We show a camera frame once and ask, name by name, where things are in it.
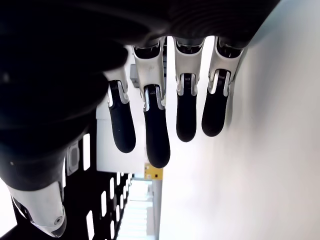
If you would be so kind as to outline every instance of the white wall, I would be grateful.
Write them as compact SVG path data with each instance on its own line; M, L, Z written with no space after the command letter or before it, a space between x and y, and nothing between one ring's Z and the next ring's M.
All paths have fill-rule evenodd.
M171 159L160 240L320 239L319 9L317 0L287 0L269 16L236 77L232 118L229 108L215 138L201 129L213 38L203 49L197 133L189 143L176 135L168 41Z
M17 225L7 185L0 178L0 238Z

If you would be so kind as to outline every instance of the yellow label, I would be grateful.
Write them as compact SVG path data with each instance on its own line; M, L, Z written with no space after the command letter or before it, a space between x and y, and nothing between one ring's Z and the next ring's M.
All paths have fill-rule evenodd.
M163 173L163 168L156 168L150 163L144 164L144 179L162 180Z

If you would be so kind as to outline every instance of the black fingertip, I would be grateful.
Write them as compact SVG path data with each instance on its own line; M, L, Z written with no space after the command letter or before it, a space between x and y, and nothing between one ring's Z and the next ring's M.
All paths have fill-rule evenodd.
M210 94L207 91L201 122L205 135L215 137L224 128L227 99L222 92Z
M144 112L146 153L155 168L164 168L170 160L166 109L159 109L156 88L149 86L149 109Z
M197 95L191 92L180 96L177 94L176 134L178 138L187 143L196 135L197 130Z
M116 147L123 153L130 153L136 146L136 133L131 115L130 103L121 102L117 81L111 81L113 104L109 107L113 139Z

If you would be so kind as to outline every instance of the black metal rack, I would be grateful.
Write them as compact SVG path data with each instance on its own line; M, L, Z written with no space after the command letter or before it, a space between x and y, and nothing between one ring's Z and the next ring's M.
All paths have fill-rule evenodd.
M120 209L120 218L117 221L116 207L120 206L121 195L124 193L128 173L120 177L117 185L117 174L97 171L97 120L96 111L92 113L92 120L87 133L90 134L90 168L84 170L83 140L79 146L79 168L70 176L65 177L64 208L66 211L67 227L60 237L61 240L89 240L87 215L92 211L94 236L92 240L116 240L120 229L124 209L128 201L123 199L123 209ZM114 179L114 197L110 199L110 180ZM101 195L106 192L106 214L102 216ZM16 240L28 238L30 240L52 240L53 238L43 233L27 221L14 206L17 225L5 234L2 239ZM114 237L111 233L111 222L114 222Z

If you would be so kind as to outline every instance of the robotic hand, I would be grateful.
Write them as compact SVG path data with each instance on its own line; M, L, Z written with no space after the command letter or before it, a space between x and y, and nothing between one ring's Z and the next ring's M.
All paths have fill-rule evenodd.
M124 153L135 147L124 45L134 46L147 156L162 168L170 159L162 37L175 40L176 131L188 142L196 133L204 39L216 36L202 129L219 134L243 49L278 2L2 1L0 177L20 213L52 237L64 233L66 149L86 133L106 95L116 146Z

